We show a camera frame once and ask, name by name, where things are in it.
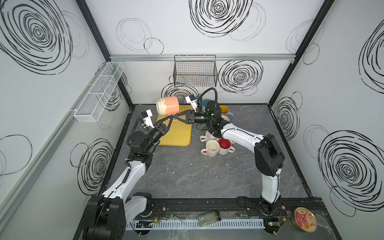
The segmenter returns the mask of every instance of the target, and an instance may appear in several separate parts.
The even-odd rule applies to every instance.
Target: light blue mug handle
[[[233,113],[231,113],[231,112],[228,112],[227,113],[227,117],[229,118],[229,122],[232,122],[233,119],[235,118],[235,115]]]

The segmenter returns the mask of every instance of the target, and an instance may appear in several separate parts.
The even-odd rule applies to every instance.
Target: slotted white strip
[[[134,221],[135,230],[145,230],[145,228],[136,228],[138,220]],[[185,220],[162,220],[156,223],[148,230],[195,230],[195,229],[262,229],[264,227],[263,219],[223,219],[219,222],[200,226],[197,219]],[[130,224],[127,224],[126,230],[132,230]]]

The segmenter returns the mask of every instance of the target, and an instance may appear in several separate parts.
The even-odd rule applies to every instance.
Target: orange mug
[[[156,100],[157,113],[169,116],[179,113],[179,101],[177,97],[159,98]]]

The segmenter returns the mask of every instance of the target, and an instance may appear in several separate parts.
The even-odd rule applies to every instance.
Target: black metal frame
[[[103,38],[102,38],[102,36],[101,36],[97,26],[96,26],[96,23],[95,23],[92,15],[91,15],[91,12],[90,12],[85,0],[76,0],[76,2],[78,4],[85,20],[86,20],[86,22],[87,22],[91,32],[92,32],[105,60],[110,61],[110,53],[106,47],[105,42],[103,41]],[[282,91],[284,85],[288,81],[293,70],[295,69],[295,67],[299,63],[300,58],[304,54],[304,52],[305,52],[306,48],[308,47],[311,39],[315,35],[316,31],[318,30],[320,24],[324,20],[324,17],[328,13],[328,11],[331,8],[333,3],[334,3],[334,0],[325,0],[323,5],[321,6],[316,18],[314,19],[310,29],[308,30],[306,36],[304,37],[303,42],[301,43],[301,45],[300,45],[300,47],[296,53],[295,61],[289,65],[289,67],[287,68],[284,76],[282,77],[278,87],[276,88],[271,100],[269,101],[268,104],[266,104],[266,105],[268,105],[268,108],[270,109],[270,111],[271,111],[271,106],[276,101],[278,95]],[[101,194],[103,191],[105,191],[107,186],[108,186],[109,178],[112,174],[112,170],[113,170],[113,167],[116,163],[116,160],[117,160],[118,154],[120,152],[122,143],[124,142],[124,137],[125,137],[129,122],[131,120],[133,110],[135,108],[135,104],[132,103],[132,101],[129,97],[129,94],[126,91],[126,88],[123,85],[123,83],[121,83],[121,81],[118,82],[118,86],[119,86],[124,98],[126,99],[128,106],[131,109],[131,113],[128,114],[127,119],[124,123],[123,129],[120,133],[120,137],[118,139],[116,149],[113,153],[113,157],[112,157],[111,162],[108,166],[107,173],[106,173],[104,180],[103,180],[103,183],[102,183],[103,187],[100,189],[99,194]],[[261,103],[261,104],[259,104],[259,103],[253,103],[252,104],[251,103],[249,105],[265,105],[265,104],[264,103]],[[301,170],[297,164],[297,161],[296,161],[296,159],[292,153],[292,150],[290,149],[289,144],[288,144],[287,140],[285,139],[283,132],[282,132],[279,124],[277,123],[276,118],[275,118],[272,111],[271,111],[271,114],[272,114],[272,117],[275,121],[276,127],[278,128],[279,133],[280,133],[281,137],[283,138],[284,144],[285,144],[285,146],[288,150],[288,153],[292,159],[292,162],[295,166],[295,169],[296,169],[300,179],[302,180],[304,189],[309,196],[309,198],[300,198],[300,199],[282,198],[283,205],[286,207],[286,209],[288,211],[293,211],[294,208],[299,207],[299,206],[300,207],[306,207],[309,209],[322,210],[324,212],[326,220],[330,224],[336,238],[341,239],[340,234],[338,233],[337,228],[335,227],[335,225],[332,221],[332,218],[329,216],[329,213],[328,213],[324,203],[322,202],[321,198],[313,197],[313,194],[307,185],[307,182],[303,176],[303,173],[301,172]],[[163,207],[165,207],[166,210],[163,211],[164,216],[167,215],[167,212],[168,213],[170,213],[170,212],[210,212],[213,210],[220,210],[220,211],[231,211],[231,212],[233,212],[233,211],[235,211],[235,212],[236,211],[247,212],[247,214],[249,216],[261,216],[263,218],[271,218],[271,217],[264,216],[262,213],[260,213],[257,210],[257,207],[254,207],[256,205],[258,206],[259,202],[260,202],[260,199],[258,199],[258,198],[246,198],[246,199],[153,199],[154,206],[158,206],[160,209],[163,209]],[[82,229],[83,229],[83,224],[84,224],[84,214],[83,214],[83,216],[80,220],[80,223],[78,225],[78,228],[76,230],[75,236],[73,238],[74,240],[79,239],[81,232],[82,232]]]
[[[97,28],[96,22],[93,19],[93,16],[91,14],[91,11],[88,8],[87,3],[85,2],[85,0],[76,0],[76,3],[79,6],[85,21],[87,22],[89,30],[91,31],[93,38],[95,39],[97,45],[99,46],[99,49],[101,51],[101,54],[104,56],[105,61],[111,61],[111,54],[109,53],[107,45],[105,44],[99,29]],[[129,108],[132,110],[133,103],[132,103],[131,97],[127,92],[127,89],[125,88],[124,84],[121,81],[118,81],[118,86]]]
[[[288,79],[293,73],[293,70],[296,68],[297,64],[300,62],[302,55],[306,51],[308,45],[311,43],[313,36],[316,34],[317,30],[319,29],[321,23],[323,22],[325,16],[328,14],[328,11],[331,9],[334,2],[335,0],[325,0],[323,2],[323,5],[321,6],[319,12],[317,13],[315,19],[312,22],[312,25],[310,26],[307,34],[305,35],[303,41],[301,42],[299,48],[297,49],[294,62],[288,66],[279,85],[277,86],[275,92],[273,93],[268,103],[270,106],[272,106],[277,100],[279,94],[281,93],[285,84],[287,83]]]

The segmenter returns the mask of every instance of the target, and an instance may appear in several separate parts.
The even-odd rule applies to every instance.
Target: wire basket
[[[97,122],[124,71],[122,62],[108,62],[91,90],[87,93],[74,117],[79,122]]]
[[[215,55],[175,55],[175,87],[215,87],[218,73]]]

